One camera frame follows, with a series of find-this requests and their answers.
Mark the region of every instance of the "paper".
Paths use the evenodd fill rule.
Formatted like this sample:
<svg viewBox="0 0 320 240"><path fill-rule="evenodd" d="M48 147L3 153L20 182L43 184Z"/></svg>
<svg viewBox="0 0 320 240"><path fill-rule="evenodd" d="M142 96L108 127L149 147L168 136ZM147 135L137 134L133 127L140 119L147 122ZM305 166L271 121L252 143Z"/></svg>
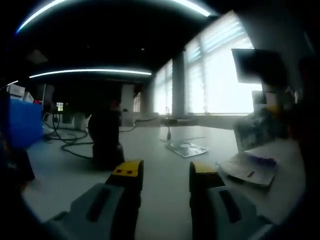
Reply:
<svg viewBox="0 0 320 240"><path fill-rule="evenodd" d="M190 158L204 154L208 151L208 149L205 147L197 146L186 141L170 142L166 145L166 147L184 158Z"/></svg>
<svg viewBox="0 0 320 240"><path fill-rule="evenodd" d="M255 157L246 152L222 162L220 167L228 175L265 187L271 183L277 170L273 159Z"/></svg>

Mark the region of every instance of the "blue container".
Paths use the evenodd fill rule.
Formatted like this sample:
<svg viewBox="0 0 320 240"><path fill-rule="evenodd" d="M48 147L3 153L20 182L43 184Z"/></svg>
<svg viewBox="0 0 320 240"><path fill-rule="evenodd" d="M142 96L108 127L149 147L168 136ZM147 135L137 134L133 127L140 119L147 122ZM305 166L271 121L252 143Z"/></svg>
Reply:
<svg viewBox="0 0 320 240"><path fill-rule="evenodd" d="M0 108L1 132L10 146L27 148L43 136L41 105L7 98Z"/></svg>

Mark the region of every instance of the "white table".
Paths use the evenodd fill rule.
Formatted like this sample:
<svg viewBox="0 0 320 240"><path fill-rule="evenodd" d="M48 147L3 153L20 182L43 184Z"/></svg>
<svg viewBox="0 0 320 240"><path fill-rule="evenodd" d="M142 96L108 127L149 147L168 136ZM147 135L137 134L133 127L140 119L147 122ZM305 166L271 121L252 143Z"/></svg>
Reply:
<svg viewBox="0 0 320 240"><path fill-rule="evenodd" d="M203 155L182 158L166 149L165 143L160 140L166 139L167 132L166 127L138 127L134 131L121 133L119 137L127 160L144 160L142 203L135 231L135 239L137 240L191 240L190 162L199 161L216 167L217 163L228 160L238 152L232 130L201 126L171 127L172 140L199 138L188 141L209 148L209 152ZM42 148L53 147L53 145L47 144ZM31 155L34 156L37 151L30 149ZM74 147L73 151L83 155L91 155L90 146ZM278 140L255 149L253 152L258 156L275 158L278 161L278 172L268 191L253 188L248 184L235 183L226 178L224 174L221 176L227 186L238 189L252 201L259 214L278 224L289 214L304 191L305 171L298 145L291 140ZM59 152L59 154L63 155L64 161L71 157L65 152ZM73 157L72 161L67 164L69 168L70 165L78 163L80 159L76 160ZM100 173L95 179L102 182L102 178L106 176L105 179L107 179L109 174ZM83 184L86 181L85 178L86 175L82 173L79 182ZM72 179L74 181L72 184L75 185L77 182L75 176ZM88 179L91 183L93 175L89 175ZM81 194L80 190L82 188L73 194L74 199ZM32 203L34 197L30 195L32 194L25 196L27 202L36 213L41 215L40 211L37 212L37 205Z"/></svg>

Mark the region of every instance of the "window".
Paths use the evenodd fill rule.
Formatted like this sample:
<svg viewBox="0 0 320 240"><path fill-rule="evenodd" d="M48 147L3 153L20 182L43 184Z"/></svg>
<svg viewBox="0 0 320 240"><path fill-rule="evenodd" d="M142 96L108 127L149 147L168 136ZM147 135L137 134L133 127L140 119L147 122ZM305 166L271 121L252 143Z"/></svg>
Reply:
<svg viewBox="0 0 320 240"><path fill-rule="evenodd" d="M57 102L56 108L58 109L58 112L62 112L64 110L64 103L63 102Z"/></svg>
<svg viewBox="0 0 320 240"><path fill-rule="evenodd" d="M133 111L134 112L140 112L140 104L141 104L141 97L140 97L140 92L138 93L138 95L134 98L133 101Z"/></svg>
<svg viewBox="0 0 320 240"><path fill-rule="evenodd" d="M185 107L193 114L248 114L252 91L261 84L239 83L231 49L253 49L231 11L186 46Z"/></svg>
<svg viewBox="0 0 320 240"><path fill-rule="evenodd" d="M154 79L153 111L160 115L172 113L172 73L173 63L170 60L157 72Z"/></svg>

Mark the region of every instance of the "desk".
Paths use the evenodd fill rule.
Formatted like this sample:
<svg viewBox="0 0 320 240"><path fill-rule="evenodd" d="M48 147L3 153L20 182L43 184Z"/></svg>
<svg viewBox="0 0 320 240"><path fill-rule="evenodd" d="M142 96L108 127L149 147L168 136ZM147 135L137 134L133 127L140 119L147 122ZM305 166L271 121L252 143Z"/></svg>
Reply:
<svg viewBox="0 0 320 240"><path fill-rule="evenodd" d="M209 148L209 152L206 154L182 158L173 151L166 149L165 143L161 142L160 139L166 139L167 132L166 127L138 127L134 131L120 133L119 136L127 160L144 160L142 202L135 231L135 239L137 240L191 240L190 161L200 161L216 167L218 163L228 160L238 152L232 130L201 126L171 127L172 140L199 138L188 141ZM64 161L72 160L71 163L64 163L69 168L72 164L79 164L80 161L82 163L83 159L75 159L76 157L70 156L68 153L60 152L56 149L56 144L58 143L46 145L39 143L39 146L32 146L29 150L32 166L36 164L36 161L40 161L32 159L33 156L36 158L39 149L42 149L45 153L46 149L49 148L55 148L55 151L59 152ZM75 146L72 150L83 155L91 155L91 146ZM259 214L278 224L288 215L304 191L305 171L298 145L291 140L277 140L254 149L252 152L261 157L271 157L278 160L278 173L269 191L253 188L248 184L233 182L223 173L221 173L221 176L227 186L238 189L252 201ZM87 175L83 172L74 172L73 174L72 184L68 185L65 182L64 186L86 182ZM79 180L76 179L76 174L81 175ZM100 179L104 178L105 180L109 176L108 174L110 173L98 173L98 176L94 175L94 179L103 182ZM88 176L88 181L89 183L93 181L92 174ZM80 194L81 192L74 193L73 199ZM37 210L38 206L32 203L34 198L29 195L25 196L25 199L34 211L41 215L40 210Z"/></svg>

